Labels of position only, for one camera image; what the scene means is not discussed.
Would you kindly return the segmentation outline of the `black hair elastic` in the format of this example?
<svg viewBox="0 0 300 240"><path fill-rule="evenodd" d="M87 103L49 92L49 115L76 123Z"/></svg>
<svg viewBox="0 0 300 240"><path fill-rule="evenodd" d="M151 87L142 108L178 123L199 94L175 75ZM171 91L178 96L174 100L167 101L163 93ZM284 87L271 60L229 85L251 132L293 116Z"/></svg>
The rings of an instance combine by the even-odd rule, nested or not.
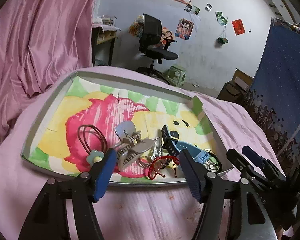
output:
<svg viewBox="0 0 300 240"><path fill-rule="evenodd" d="M221 161L217 158L217 156L213 153L209 153L209 158L206 162L207 169L211 172L221 172L222 171L222 163Z"/></svg>

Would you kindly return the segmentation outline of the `blue smart watch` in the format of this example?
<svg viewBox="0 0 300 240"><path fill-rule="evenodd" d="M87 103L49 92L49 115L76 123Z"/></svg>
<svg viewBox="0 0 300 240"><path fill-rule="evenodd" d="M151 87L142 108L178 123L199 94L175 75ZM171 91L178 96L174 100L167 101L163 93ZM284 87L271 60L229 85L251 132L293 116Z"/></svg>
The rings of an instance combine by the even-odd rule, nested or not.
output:
<svg viewBox="0 0 300 240"><path fill-rule="evenodd" d="M178 157L182 150L188 150L190 156L195 162L204 164L210 158L210 153L206 150L201 150L197 146L191 145L187 142L174 139L167 127L164 125L161 129L161 136L163 140L162 148L167 150L169 155Z"/></svg>

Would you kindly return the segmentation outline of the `black white braided keychain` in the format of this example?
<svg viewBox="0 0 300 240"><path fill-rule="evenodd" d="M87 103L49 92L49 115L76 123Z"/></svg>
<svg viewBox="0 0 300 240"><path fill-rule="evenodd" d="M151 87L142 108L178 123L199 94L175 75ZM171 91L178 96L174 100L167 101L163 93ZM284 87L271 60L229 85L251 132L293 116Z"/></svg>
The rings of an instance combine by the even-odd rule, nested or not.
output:
<svg viewBox="0 0 300 240"><path fill-rule="evenodd" d="M152 154L151 158L155 159L157 157L162 156L162 142L161 142L161 137L156 137L154 138L154 145L152 148Z"/></svg>

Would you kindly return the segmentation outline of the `grey hair claw clip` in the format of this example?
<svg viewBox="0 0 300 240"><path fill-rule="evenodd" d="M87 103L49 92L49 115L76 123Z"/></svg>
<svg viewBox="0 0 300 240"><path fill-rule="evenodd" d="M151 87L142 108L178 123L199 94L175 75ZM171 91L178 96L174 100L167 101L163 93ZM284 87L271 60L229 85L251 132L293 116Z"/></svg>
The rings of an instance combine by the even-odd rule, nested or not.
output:
<svg viewBox="0 0 300 240"><path fill-rule="evenodd" d="M149 151L154 140L142 138L132 121L124 121L115 127L115 133L120 139L117 146L117 166L120 172L136 162L143 153Z"/></svg>

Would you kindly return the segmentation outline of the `dark bag on floor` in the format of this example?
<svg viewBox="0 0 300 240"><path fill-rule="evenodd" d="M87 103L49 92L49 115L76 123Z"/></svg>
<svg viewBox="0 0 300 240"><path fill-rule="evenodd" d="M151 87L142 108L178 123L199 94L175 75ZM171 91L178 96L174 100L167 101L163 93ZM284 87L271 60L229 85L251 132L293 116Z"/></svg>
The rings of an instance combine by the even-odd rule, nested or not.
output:
<svg viewBox="0 0 300 240"><path fill-rule="evenodd" d="M224 84L217 96L217 99L241 105L245 95L246 91L244 91L238 84L229 81Z"/></svg>

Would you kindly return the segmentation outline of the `cardboard box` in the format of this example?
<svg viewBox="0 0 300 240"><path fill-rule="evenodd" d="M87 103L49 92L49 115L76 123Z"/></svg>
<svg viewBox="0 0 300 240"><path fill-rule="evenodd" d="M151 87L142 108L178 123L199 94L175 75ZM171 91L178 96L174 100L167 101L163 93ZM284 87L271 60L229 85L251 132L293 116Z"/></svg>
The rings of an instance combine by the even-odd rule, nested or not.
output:
<svg viewBox="0 0 300 240"><path fill-rule="evenodd" d="M240 69L236 68L232 81L234 82L234 84L241 87L244 91L248 91L251 84L253 83L253 78L242 72Z"/></svg>

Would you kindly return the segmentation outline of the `pink bed sheet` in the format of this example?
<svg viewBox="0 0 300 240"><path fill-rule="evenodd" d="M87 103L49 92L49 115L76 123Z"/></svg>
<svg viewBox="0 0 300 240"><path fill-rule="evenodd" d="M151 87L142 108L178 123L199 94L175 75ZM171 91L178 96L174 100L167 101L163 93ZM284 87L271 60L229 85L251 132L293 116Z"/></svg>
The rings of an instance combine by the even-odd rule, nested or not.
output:
<svg viewBox="0 0 300 240"><path fill-rule="evenodd" d="M43 174L25 166L20 154L31 124L52 89L29 99L17 77L0 70L0 231L17 239L42 186ZM248 145L277 162L262 129L240 105L200 94L205 112L226 148ZM191 239L201 206L189 188L111 187L94 205L105 239Z"/></svg>

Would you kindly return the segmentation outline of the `grey tray with drawing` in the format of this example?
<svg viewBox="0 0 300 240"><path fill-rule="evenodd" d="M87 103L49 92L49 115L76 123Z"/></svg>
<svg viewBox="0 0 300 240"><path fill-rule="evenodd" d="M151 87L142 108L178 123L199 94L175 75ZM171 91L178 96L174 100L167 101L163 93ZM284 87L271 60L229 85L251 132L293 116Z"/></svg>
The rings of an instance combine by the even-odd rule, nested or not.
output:
<svg viewBox="0 0 300 240"><path fill-rule="evenodd" d="M197 96L124 77L77 71L51 93L34 120L21 158L40 172L72 178L90 170L104 152L117 152L110 183L119 186L184 184L176 163L148 167L188 149L209 171L233 166Z"/></svg>

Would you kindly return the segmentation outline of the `green plastic stool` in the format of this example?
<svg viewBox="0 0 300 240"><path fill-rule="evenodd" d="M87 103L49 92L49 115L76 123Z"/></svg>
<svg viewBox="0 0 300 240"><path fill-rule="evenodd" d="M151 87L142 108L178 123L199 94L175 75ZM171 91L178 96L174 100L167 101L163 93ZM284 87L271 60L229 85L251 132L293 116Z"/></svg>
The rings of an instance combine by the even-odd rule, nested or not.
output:
<svg viewBox="0 0 300 240"><path fill-rule="evenodd" d="M180 65L173 64L162 75L164 79L169 82L170 85L173 85L175 87L181 87L185 81L186 69Z"/></svg>

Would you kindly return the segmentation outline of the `green hanging pouch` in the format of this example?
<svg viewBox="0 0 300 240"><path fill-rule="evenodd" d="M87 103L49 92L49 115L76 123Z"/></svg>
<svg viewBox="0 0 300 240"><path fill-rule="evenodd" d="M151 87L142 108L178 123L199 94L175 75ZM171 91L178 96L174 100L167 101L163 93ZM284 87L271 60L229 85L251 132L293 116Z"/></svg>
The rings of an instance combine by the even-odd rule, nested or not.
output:
<svg viewBox="0 0 300 240"><path fill-rule="evenodd" d="M228 41L227 38L219 37L218 40L217 40L217 42L218 42L219 44L226 44L226 43L228 43L229 41Z"/></svg>

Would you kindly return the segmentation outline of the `red paper square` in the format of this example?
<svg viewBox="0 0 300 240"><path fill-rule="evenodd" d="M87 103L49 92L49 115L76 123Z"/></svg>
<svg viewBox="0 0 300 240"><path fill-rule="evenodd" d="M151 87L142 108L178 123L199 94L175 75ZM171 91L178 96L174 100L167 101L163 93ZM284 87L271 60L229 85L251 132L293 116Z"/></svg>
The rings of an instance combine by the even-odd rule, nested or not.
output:
<svg viewBox="0 0 300 240"><path fill-rule="evenodd" d="M241 19L234 20L231 23L234 28L234 32L235 32L236 36L245 33L245 29L244 29L243 22Z"/></svg>

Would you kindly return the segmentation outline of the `anime poster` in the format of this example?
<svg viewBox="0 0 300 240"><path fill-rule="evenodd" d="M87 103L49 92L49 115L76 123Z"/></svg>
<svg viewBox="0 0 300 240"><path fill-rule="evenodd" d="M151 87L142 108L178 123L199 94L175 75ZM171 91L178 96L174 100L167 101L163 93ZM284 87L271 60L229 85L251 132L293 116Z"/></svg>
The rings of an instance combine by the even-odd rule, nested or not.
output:
<svg viewBox="0 0 300 240"><path fill-rule="evenodd" d="M175 37L179 37L183 40L189 40L192 29L193 29L194 23L182 18L177 26L176 32L175 32Z"/></svg>

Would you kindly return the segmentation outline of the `black office chair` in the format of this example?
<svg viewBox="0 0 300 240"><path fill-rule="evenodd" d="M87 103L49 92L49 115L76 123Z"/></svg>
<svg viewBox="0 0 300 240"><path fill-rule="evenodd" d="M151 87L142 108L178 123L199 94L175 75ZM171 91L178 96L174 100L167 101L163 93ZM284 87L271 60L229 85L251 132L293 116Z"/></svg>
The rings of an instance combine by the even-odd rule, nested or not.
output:
<svg viewBox="0 0 300 240"><path fill-rule="evenodd" d="M148 76L156 76L164 79L162 72L154 69L154 62L162 64L163 60L173 61L178 54L168 50L173 38L165 38L162 34L161 21L151 15L143 15L143 31L139 38L139 52L151 59L149 67L138 67L137 72Z"/></svg>

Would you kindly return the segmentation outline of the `pink satin curtain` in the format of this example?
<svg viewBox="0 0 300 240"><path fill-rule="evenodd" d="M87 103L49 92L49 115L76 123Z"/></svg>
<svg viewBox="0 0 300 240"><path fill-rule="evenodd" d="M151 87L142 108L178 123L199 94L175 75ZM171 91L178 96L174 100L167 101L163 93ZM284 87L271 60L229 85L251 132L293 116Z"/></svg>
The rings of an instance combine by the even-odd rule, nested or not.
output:
<svg viewBox="0 0 300 240"><path fill-rule="evenodd" d="M8 0L0 10L0 138L58 78L91 65L94 0Z"/></svg>

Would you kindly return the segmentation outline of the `wooden desk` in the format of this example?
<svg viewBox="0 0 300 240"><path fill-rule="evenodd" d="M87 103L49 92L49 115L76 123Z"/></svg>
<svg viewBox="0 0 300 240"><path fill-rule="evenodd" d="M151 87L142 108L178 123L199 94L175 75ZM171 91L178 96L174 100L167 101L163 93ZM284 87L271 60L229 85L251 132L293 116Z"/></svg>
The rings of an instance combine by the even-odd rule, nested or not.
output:
<svg viewBox="0 0 300 240"><path fill-rule="evenodd" d="M97 46L110 42L108 65L111 66L113 60L113 52L115 39L117 38L117 31L121 31L116 26L109 26L105 24L93 23L91 29L91 58L92 65L95 65L95 57L97 53Z"/></svg>

